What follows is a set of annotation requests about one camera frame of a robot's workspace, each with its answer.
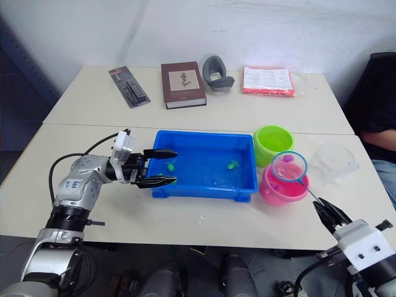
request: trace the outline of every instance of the jeans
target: jeans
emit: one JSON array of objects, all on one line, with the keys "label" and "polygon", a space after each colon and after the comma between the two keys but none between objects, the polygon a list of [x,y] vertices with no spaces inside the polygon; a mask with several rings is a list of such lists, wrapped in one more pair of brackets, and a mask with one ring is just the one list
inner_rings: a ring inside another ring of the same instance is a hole
[{"label": "jeans", "polygon": [[390,201],[396,209],[396,164],[384,160],[371,160],[381,179]]}]

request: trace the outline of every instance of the sticker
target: sticker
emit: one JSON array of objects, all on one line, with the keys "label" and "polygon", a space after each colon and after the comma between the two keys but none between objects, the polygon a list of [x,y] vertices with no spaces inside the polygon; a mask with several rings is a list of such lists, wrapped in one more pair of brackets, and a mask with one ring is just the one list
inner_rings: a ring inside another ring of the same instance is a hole
[{"label": "sticker", "polygon": [[70,193],[78,190],[82,181],[83,179],[67,179],[63,184],[62,192]]}]

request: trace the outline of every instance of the red package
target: red package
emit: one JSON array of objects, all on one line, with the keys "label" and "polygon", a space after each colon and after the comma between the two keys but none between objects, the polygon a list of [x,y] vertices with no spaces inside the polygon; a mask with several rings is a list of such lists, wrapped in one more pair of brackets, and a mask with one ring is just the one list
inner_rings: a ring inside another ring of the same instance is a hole
[{"label": "red package", "polygon": [[245,66],[243,69],[243,93],[293,97],[295,87],[288,69]]}]

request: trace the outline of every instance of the book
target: book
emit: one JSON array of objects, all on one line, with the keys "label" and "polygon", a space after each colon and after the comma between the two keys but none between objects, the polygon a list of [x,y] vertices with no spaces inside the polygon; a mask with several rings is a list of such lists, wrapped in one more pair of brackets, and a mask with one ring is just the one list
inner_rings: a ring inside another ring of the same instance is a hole
[{"label": "book", "polygon": [[197,62],[162,64],[161,75],[166,109],[206,105]]}]

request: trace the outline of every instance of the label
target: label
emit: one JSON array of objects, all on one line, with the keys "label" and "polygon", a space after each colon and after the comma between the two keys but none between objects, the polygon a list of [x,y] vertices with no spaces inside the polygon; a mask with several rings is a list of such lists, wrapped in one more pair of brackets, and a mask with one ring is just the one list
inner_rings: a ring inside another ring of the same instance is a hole
[{"label": "label", "polygon": [[67,179],[62,187],[63,193],[72,193],[80,187],[81,182],[83,179]]},{"label": "label", "polygon": [[292,90],[288,69],[253,69],[244,68],[244,88],[258,88],[266,90]]}]

